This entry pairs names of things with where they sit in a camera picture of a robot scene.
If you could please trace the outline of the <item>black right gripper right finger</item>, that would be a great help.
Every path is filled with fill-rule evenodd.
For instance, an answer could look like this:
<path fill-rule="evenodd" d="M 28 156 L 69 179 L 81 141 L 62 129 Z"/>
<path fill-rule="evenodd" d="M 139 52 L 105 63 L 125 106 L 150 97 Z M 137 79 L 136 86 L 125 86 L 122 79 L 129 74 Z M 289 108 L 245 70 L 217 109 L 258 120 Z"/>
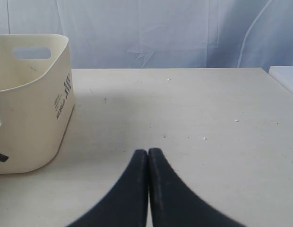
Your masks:
<path fill-rule="evenodd" d="M 230 227 L 232 220 L 200 199 L 175 173 L 159 148 L 148 151 L 155 227 Z"/>

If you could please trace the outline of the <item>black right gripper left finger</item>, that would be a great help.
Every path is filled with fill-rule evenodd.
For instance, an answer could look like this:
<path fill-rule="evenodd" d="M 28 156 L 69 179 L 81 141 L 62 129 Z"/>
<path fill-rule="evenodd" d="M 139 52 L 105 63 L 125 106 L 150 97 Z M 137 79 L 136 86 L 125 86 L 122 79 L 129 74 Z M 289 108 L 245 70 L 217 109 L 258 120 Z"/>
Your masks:
<path fill-rule="evenodd" d="M 148 209 L 148 159 L 135 150 L 110 191 L 70 227 L 145 227 Z"/>

